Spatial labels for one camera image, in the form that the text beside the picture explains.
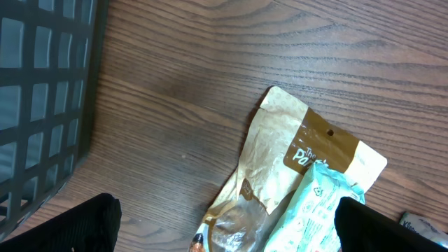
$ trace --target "wood grain surface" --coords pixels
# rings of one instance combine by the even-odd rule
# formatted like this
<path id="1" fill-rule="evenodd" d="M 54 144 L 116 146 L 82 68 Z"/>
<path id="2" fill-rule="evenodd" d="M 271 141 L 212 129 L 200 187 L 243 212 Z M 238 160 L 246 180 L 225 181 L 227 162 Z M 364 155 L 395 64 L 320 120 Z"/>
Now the wood grain surface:
<path id="1" fill-rule="evenodd" d="M 388 158 L 366 195 L 448 231 L 445 0 L 112 0 L 92 149 L 16 235 L 120 199 L 116 251 L 186 251 L 278 85 Z"/>

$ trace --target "food package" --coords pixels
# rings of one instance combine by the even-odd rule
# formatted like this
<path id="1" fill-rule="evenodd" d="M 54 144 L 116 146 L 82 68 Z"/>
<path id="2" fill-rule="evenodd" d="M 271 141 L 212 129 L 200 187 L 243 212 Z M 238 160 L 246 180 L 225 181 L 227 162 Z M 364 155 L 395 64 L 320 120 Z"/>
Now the food package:
<path id="1" fill-rule="evenodd" d="M 262 251 L 305 172 L 319 160 L 366 192 L 386 158 L 271 87 L 252 120 L 238 167 L 202 219 L 191 252 Z"/>
<path id="2" fill-rule="evenodd" d="M 345 175 L 316 161 L 272 231 L 265 252 L 338 252 L 334 219 L 342 197 L 365 203 L 358 185 L 350 186 Z"/>

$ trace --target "plastic wrapper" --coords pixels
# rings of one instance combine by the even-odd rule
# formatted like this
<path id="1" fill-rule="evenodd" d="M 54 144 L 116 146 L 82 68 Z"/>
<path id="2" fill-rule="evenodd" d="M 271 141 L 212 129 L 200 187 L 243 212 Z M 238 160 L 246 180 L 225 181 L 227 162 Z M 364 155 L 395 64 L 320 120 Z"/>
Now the plastic wrapper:
<path id="1" fill-rule="evenodd" d="M 448 234 L 435 227 L 427 218 L 406 212 L 400 225 L 448 249 Z"/>
<path id="2" fill-rule="evenodd" d="M 315 162 L 295 191 L 265 247 L 265 252 L 338 252 L 335 212 L 342 197 L 365 203 L 358 185 L 350 186 L 345 175 Z"/>

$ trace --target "brown label band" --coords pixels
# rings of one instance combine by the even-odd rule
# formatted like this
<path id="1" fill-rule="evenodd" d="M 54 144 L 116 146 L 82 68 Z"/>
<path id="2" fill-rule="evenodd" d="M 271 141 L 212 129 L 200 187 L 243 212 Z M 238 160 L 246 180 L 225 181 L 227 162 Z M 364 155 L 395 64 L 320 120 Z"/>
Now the brown label band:
<path id="1" fill-rule="evenodd" d="M 329 168 L 344 173 L 354 158 L 358 142 L 359 139 L 308 108 L 283 163 L 305 175 L 315 160 L 322 160 Z"/>

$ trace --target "brown paper bag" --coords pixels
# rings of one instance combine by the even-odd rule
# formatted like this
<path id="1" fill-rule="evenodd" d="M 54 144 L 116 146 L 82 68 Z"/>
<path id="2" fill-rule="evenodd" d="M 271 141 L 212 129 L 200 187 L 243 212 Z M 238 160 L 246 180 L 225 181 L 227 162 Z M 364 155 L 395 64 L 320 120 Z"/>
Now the brown paper bag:
<path id="1" fill-rule="evenodd" d="M 366 192 L 386 158 L 272 87 L 252 120 L 238 168 L 206 212 L 190 251 L 261 251 L 315 160 Z"/>

